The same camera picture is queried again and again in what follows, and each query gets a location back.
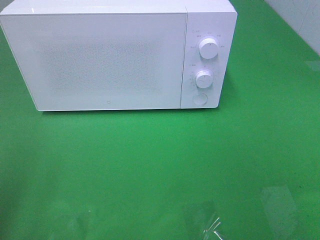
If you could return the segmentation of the round door release button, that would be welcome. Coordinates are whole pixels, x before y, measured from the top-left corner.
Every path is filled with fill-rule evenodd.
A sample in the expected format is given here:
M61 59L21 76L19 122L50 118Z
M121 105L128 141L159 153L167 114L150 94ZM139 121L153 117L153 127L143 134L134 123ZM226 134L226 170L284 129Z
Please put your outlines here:
M204 93L199 93L192 98L193 104L197 106L203 106L208 101L208 96Z

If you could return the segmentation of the white microwave knob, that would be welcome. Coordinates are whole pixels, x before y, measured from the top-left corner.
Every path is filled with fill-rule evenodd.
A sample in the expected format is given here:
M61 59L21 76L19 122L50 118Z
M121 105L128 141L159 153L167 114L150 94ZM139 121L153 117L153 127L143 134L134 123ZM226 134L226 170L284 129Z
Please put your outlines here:
M203 59L210 60L217 56L219 46L213 36L203 38L198 44L199 54Z
M200 89L206 89L213 85L214 74L210 70L201 70L195 75L195 84Z

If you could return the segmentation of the white microwave oven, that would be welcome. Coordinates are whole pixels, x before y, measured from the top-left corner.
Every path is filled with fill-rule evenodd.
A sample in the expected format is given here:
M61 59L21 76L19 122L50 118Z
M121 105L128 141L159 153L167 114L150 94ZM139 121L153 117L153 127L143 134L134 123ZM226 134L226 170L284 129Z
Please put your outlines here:
M219 105L237 21L237 12L228 0L15 0L0 17L72 14L186 14L180 106L176 109ZM218 54L204 59L199 42L209 36L216 39ZM202 70L213 72L211 87L196 86L196 74ZM205 105L193 104L193 96L198 94L207 95Z

